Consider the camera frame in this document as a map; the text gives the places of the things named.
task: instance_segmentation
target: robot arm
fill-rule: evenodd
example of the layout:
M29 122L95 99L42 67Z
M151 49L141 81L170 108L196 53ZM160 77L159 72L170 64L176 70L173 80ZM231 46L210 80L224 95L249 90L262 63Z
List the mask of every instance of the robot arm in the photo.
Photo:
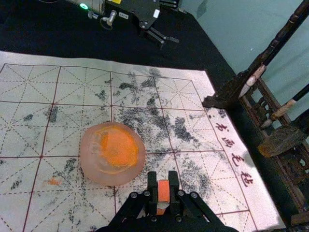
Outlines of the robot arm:
M179 0L67 0L88 10L88 17L99 19L101 25L112 30L114 20L136 22L141 35L148 34L162 47L166 41L179 43L178 39L168 37L153 27L160 15L161 7L179 10Z

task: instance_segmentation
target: light blue wall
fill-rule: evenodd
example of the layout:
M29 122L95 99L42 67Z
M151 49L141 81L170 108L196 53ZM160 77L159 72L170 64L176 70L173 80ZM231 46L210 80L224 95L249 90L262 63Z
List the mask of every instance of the light blue wall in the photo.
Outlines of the light blue wall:
M247 69L268 46L302 0L183 0L235 73ZM284 104L309 83L309 18L270 63L263 75ZM289 113L309 108L309 94Z

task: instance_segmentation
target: translucent pink bowl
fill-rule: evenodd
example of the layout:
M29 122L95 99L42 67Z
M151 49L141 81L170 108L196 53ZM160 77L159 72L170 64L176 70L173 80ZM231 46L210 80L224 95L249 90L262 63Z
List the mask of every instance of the translucent pink bowl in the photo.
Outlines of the translucent pink bowl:
M113 167L101 155L99 146L100 131L106 127L115 126L127 131L138 147L137 163L129 167ZM81 144L81 166L86 177L106 186L123 185L134 179L145 164L146 151L140 137L128 126L122 123L107 122L90 127L84 134Z

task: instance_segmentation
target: orange liquid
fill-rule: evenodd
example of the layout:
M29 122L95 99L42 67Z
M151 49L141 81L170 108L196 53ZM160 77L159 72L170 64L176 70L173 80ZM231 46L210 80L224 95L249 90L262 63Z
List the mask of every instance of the orange liquid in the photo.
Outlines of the orange liquid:
M101 154L112 167L131 167L138 162L139 148L129 132L117 126L97 131L100 134Z

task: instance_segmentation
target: small orange piece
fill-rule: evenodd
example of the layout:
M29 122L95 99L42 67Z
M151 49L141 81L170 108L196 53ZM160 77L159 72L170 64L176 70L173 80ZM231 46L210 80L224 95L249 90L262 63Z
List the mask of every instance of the small orange piece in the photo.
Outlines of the small orange piece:
M48 180L48 183L49 183L50 185L60 185L60 184L61 184L61 181L56 180L54 177L52 177L50 180Z
M169 203L169 181L168 180L158 181L158 202Z
M156 209L157 215L163 215L166 208L169 206L169 181L158 181L158 205Z

